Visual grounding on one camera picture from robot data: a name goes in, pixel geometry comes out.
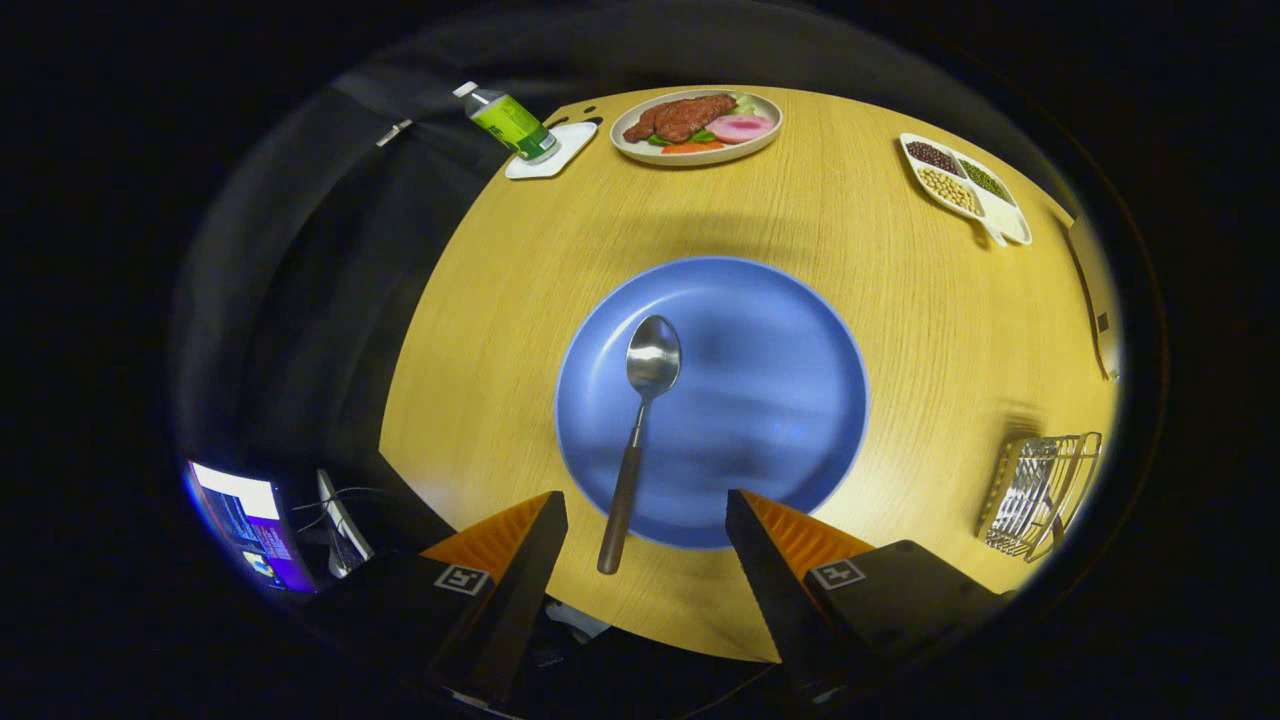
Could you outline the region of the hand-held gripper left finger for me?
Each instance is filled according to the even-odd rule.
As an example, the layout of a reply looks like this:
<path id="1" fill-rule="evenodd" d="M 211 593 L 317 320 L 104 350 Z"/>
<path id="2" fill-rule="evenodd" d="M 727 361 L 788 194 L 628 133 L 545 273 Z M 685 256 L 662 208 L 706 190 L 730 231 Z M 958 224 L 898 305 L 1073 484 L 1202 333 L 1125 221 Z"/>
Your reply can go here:
<path id="1" fill-rule="evenodd" d="M 568 530 L 548 491 L 419 552 L 370 559 L 301 609 L 305 625 L 417 691 L 509 698 Z"/>

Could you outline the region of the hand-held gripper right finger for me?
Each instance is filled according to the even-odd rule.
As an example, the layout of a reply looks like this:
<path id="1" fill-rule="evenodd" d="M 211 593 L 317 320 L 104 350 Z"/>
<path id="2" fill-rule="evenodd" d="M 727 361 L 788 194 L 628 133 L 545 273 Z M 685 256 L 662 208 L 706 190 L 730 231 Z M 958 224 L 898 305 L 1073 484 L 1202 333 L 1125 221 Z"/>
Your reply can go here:
<path id="1" fill-rule="evenodd" d="M 869 694 L 940 657 L 1011 600 L 913 541 L 874 547 L 746 489 L 727 493 L 724 529 L 806 701 Z"/>

